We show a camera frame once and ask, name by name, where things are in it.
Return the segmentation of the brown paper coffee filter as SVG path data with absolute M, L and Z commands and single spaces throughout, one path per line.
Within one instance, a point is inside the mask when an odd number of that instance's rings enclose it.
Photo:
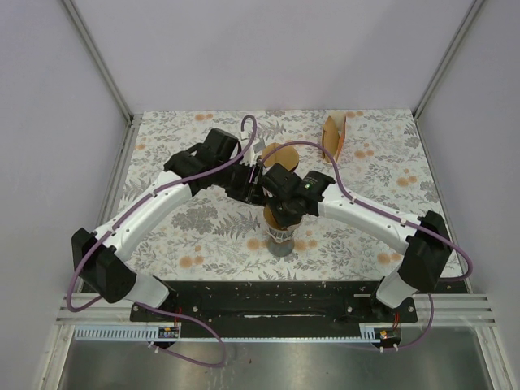
M 289 171 L 294 171 L 299 165 L 299 154 L 293 146 L 285 146 L 284 148 L 274 152 L 269 158 L 266 156 L 274 149 L 280 146 L 279 143 L 270 143 L 261 153 L 261 160 L 265 167 L 271 167 L 275 163 L 281 164 Z
M 273 215 L 271 209 L 269 206 L 265 206 L 263 209 L 263 217 L 266 220 L 266 224 L 270 228 L 274 228 L 280 231 L 287 231 L 289 229 L 293 229 L 294 227 L 298 226 L 301 223 L 301 219 L 299 219 L 295 223 L 290 223 L 288 226 L 281 225 L 278 223 L 278 221 L 275 219 L 275 216 Z

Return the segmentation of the clear glass dripper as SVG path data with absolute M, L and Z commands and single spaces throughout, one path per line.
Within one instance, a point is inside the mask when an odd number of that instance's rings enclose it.
M 300 227 L 300 224 L 293 224 L 289 227 L 280 227 L 273 221 L 266 221 L 266 234 L 275 243 L 281 244 L 285 241 L 293 239 L 295 231 Z

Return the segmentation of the grey glass carafe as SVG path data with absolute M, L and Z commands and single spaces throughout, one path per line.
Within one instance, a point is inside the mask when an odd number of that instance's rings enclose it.
M 294 249 L 294 239 L 285 241 L 277 241 L 273 238 L 267 240 L 266 247 L 268 251 L 275 257 L 288 256 Z

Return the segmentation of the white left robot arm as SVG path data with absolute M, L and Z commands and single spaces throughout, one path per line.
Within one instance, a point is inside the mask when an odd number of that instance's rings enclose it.
M 255 183 L 262 168 L 254 156 L 253 139 L 240 140 L 218 128 L 203 142 L 173 154 L 151 185 L 113 219 L 93 232 L 81 228 L 73 234 L 72 278 L 83 280 L 108 303 L 141 303 L 159 321 L 172 318 L 172 290 L 159 278 L 131 269 L 127 260 L 160 222 L 203 189 L 218 186 L 239 202 L 262 204 Z

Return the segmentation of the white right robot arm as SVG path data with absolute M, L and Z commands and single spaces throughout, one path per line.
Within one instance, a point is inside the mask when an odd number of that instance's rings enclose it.
M 375 319 L 386 322 L 406 298 L 435 290 L 452 254 L 440 214 L 406 214 L 347 191 L 329 175 L 309 171 L 301 178 L 279 163 L 259 183 L 271 195 L 267 205 L 281 227 L 300 223 L 305 215 L 331 219 L 373 236 L 403 256 L 373 293 L 369 304 Z

